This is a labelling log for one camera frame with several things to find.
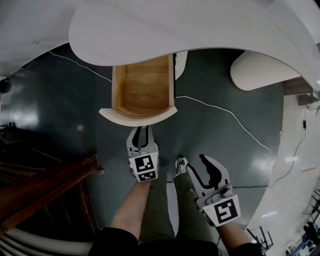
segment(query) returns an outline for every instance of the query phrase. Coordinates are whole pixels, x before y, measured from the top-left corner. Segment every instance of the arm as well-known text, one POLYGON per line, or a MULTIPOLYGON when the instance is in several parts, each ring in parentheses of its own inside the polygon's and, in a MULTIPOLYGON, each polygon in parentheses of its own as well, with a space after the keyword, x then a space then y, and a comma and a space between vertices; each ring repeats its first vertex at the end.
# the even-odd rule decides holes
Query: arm
POLYGON ((229 253, 241 245, 251 243, 247 235, 233 222, 219 226, 216 230, 229 253))
POLYGON ((136 182, 123 204, 116 211, 111 227, 125 230, 139 239, 151 181, 136 182))

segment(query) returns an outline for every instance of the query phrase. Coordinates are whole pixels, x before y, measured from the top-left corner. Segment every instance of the white cable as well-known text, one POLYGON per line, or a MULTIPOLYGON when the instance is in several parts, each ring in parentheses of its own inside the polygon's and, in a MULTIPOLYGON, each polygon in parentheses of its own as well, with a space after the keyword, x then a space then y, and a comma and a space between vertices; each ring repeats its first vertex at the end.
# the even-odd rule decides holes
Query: white cable
MULTIPOLYGON (((51 53, 51 54, 54 55, 54 56, 57 56, 57 57, 60 57, 60 58, 64 58, 64 59, 67 59, 67 60, 69 60, 69 61, 71 61, 71 62, 74 62, 74 63, 78 64, 80 67, 83 67, 83 68, 85 68, 85 69, 87 69, 87 70, 90 70, 92 73, 95 73, 95 74, 98 75, 99 77, 104 78, 104 79, 106 79, 106 80, 108 80, 109 82, 112 83, 112 81, 111 81, 109 78, 106 78, 106 77, 104 77, 103 75, 100 75, 100 74, 98 74, 97 72, 94 72, 92 69, 90 69, 90 68, 88 68, 88 67, 86 67, 86 66, 80 65, 80 64, 79 64, 78 62, 76 62, 75 60, 72 60, 72 59, 67 58, 67 57, 60 56, 60 55, 58 55, 58 54, 54 54, 54 53, 52 53, 50 50, 49 50, 48 52, 51 53)), ((196 101, 196 102, 200 102, 200 103, 202 103, 202 104, 204 104, 204 105, 206 105, 206 106, 214 107, 214 108, 217 108, 217 109, 219 109, 219 110, 223 110, 223 111, 226 111, 226 112, 230 113, 231 115, 233 115, 233 117, 235 118, 235 120, 239 123, 239 125, 241 126, 241 128, 242 128, 247 134, 249 134, 261 147, 266 148, 274 158, 277 158, 277 157, 271 152, 271 150, 270 150, 267 146, 261 144, 246 128, 244 128, 244 126, 240 123, 240 121, 239 121, 238 118, 235 116, 235 114, 232 113, 230 110, 224 109, 224 108, 219 107, 219 106, 215 106, 215 105, 210 105, 210 104, 204 103, 204 102, 201 101, 201 100, 198 100, 198 99, 196 99, 196 98, 192 98, 192 97, 189 97, 189 96, 177 96, 177 97, 175 97, 175 98, 176 98, 176 99, 177 99, 177 98, 187 98, 187 99, 190 99, 190 100, 194 100, 194 101, 196 101)))
POLYGON ((231 115, 233 115, 233 117, 235 118, 235 120, 239 123, 239 125, 241 126, 241 128, 242 128, 247 134, 249 134, 260 146, 266 148, 274 158, 277 158, 277 157, 271 152, 271 150, 270 150, 267 146, 261 144, 246 128, 244 128, 244 126, 240 123, 240 121, 239 121, 238 118, 235 116, 235 114, 232 113, 230 110, 224 109, 224 108, 219 107, 219 106, 215 106, 215 105, 210 105, 210 104, 204 103, 204 102, 201 101, 201 100, 198 100, 198 99, 196 99, 196 98, 192 98, 192 97, 189 97, 189 96, 177 96, 177 97, 175 97, 175 98, 176 98, 176 99, 177 99, 177 98, 187 98, 187 99, 190 99, 190 100, 194 100, 194 101, 196 101, 196 102, 200 102, 200 103, 202 103, 202 104, 204 104, 204 105, 206 105, 206 106, 214 107, 214 108, 217 108, 217 109, 219 109, 219 110, 223 110, 223 111, 226 111, 226 112, 230 113, 231 115))
POLYGON ((58 55, 58 54, 54 54, 54 53, 52 53, 50 50, 49 50, 48 52, 51 53, 51 54, 54 55, 54 56, 58 56, 58 57, 60 57, 60 58, 64 58, 64 59, 67 59, 67 60, 69 60, 69 61, 71 61, 71 62, 74 62, 74 63, 78 64, 80 67, 83 67, 83 68, 85 68, 85 69, 87 69, 87 70, 90 70, 92 73, 95 73, 95 74, 98 75, 99 77, 104 78, 104 79, 106 79, 106 80, 108 80, 109 82, 112 83, 112 81, 111 81, 109 78, 106 78, 106 77, 104 77, 103 75, 100 75, 100 74, 98 74, 97 72, 94 72, 92 69, 90 69, 90 68, 88 68, 88 67, 86 67, 86 66, 80 65, 80 64, 79 64, 78 62, 76 62, 75 60, 72 60, 72 59, 67 58, 67 57, 60 56, 60 55, 58 55))

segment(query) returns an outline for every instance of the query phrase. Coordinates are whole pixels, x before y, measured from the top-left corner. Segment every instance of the gray floor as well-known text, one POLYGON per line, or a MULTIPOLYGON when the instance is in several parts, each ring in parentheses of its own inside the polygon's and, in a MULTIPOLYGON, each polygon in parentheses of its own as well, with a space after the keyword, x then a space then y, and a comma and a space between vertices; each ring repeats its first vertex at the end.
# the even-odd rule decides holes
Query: gray floor
MULTIPOLYGON (((80 61, 68 46, 54 51, 79 61, 112 78, 111 67, 80 61)), ((239 50, 204 49, 188 53, 176 95, 195 97, 234 112, 243 125, 276 155, 283 120, 283 89, 274 84, 254 91, 240 91, 231 82, 231 63, 239 50)), ((91 200, 101 227, 108 226, 114 212, 135 179, 129 173, 126 139, 131 128, 103 118, 100 108, 111 107, 111 83, 90 71, 53 55, 34 60, 10 79, 2 96, 1 123, 14 121, 21 129, 48 135, 60 154, 96 152, 105 175, 89 179, 91 200)), ((267 184, 274 159, 246 134, 227 112, 179 98, 178 112, 152 126, 159 146, 160 172, 174 176, 174 163, 184 155, 204 181, 208 175, 199 154, 211 156, 229 171, 234 186, 267 184)), ((246 226, 265 188, 236 189, 246 226)))

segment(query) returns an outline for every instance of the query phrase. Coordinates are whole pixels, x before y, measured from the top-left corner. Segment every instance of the white curved cabinet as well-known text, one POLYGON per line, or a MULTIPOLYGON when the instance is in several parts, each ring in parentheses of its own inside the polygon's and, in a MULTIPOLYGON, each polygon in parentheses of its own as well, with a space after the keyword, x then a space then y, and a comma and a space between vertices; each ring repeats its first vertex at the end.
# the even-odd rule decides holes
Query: white curved cabinet
POLYGON ((69 41, 99 66, 137 63, 201 48, 273 57, 320 90, 320 54, 305 25, 281 0, 91 0, 76 10, 69 41))

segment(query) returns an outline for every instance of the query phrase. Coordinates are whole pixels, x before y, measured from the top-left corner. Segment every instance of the black cable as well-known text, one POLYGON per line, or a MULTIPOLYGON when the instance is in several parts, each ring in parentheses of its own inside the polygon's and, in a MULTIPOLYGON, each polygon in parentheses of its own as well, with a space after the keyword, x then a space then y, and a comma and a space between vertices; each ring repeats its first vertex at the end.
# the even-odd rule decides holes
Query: black cable
POLYGON ((136 175, 135 175, 135 173, 134 173, 134 170, 133 170, 132 168, 130 168, 129 171, 130 171, 131 175, 136 178, 136 175))
POLYGON ((304 130, 304 136, 303 136, 303 139, 300 141, 300 143, 298 144, 298 146, 296 147, 296 150, 294 152, 294 155, 293 155, 293 161, 292 161, 292 165, 291 165, 291 168, 290 170, 282 177, 278 178, 272 186, 269 186, 269 185, 257 185, 257 186, 234 186, 233 188, 234 189, 253 189, 253 188, 270 188, 272 189, 275 184, 282 180, 284 177, 286 177, 292 170, 292 168, 294 167, 294 164, 295 164, 295 158, 296 158, 296 154, 298 152, 298 149, 300 147, 300 145, 302 144, 302 142, 304 142, 305 138, 306 138, 306 129, 307 129, 307 122, 306 122, 306 110, 308 110, 308 108, 305 109, 304 111, 304 120, 303 120, 303 130, 304 130))
POLYGON ((298 151, 300 145, 302 144, 302 142, 304 142, 304 140, 305 140, 305 138, 306 138, 306 128, 304 128, 304 136, 303 136, 303 139, 300 141, 299 145, 296 147, 296 150, 295 150, 295 152, 294 152, 293 161, 292 161, 292 165, 291 165, 290 170, 289 170, 284 176, 278 178, 278 179, 274 182, 274 184, 271 186, 271 188, 274 187, 274 185, 277 183, 277 181, 280 181, 281 179, 283 179, 284 177, 286 177, 286 176, 291 172, 292 168, 294 167, 297 151, 298 151))
POLYGON ((315 116, 316 116, 318 114, 319 110, 320 110, 320 106, 314 107, 312 109, 310 109, 308 106, 306 106, 306 109, 309 110, 309 111, 316 110, 316 112, 315 112, 315 116))
POLYGON ((302 212, 303 214, 305 214, 305 215, 310 215, 310 217, 311 217, 311 219, 312 219, 312 221, 314 222, 315 221, 315 219, 314 219, 314 217, 312 216, 312 214, 311 213, 306 213, 306 212, 302 212))
POLYGON ((219 248, 217 248, 218 250, 219 250, 219 252, 220 252, 220 256, 222 256, 222 251, 219 249, 219 248))

